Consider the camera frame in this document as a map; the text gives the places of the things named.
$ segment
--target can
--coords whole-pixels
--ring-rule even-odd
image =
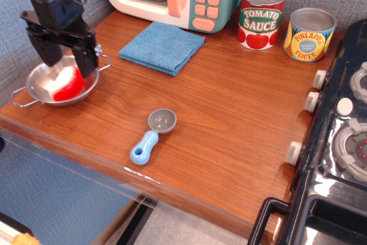
[[[286,0],[241,0],[238,39],[242,46],[265,50],[275,45]]]
[[[292,12],[284,41],[284,51],[294,60],[312,62],[324,57],[333,36],[337,19],[317,8]]]

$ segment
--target ice cream scoop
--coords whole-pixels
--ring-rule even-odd
[[[151,130],[145,132],[142,140],[130,151],[131,160],[137,165],[148,163],[152,148],[158,142],[158,134],[166,134],[175,127],[176,115],[169,109],[158,109],[150,114],[148,124]]]

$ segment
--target toy kitchen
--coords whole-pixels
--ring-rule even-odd
[[[291,202],[266,199],[248,244],[259,244],[271,213],[284,216],[276,244],[367,244],[367,20],[349,26],[313,87],[307,138],[287,154]]]

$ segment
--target floor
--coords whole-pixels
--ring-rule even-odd
[[[122,225],[106,245],[120,245]],[[159,202],[134,245],[246,245],[247,240],[171,205]]]

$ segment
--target oven handle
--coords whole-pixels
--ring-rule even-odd
[[[261,238],[263,237],[266,225],[268,224],[270,214],[276,212],[284,215],[285,221],[289,214],[290,206],[291,205],[289,203],[273,197],[265,199],[263,205],[261,206],[259,214],[257,215],[256,223],[252,229],[247,245],[259,245]]]

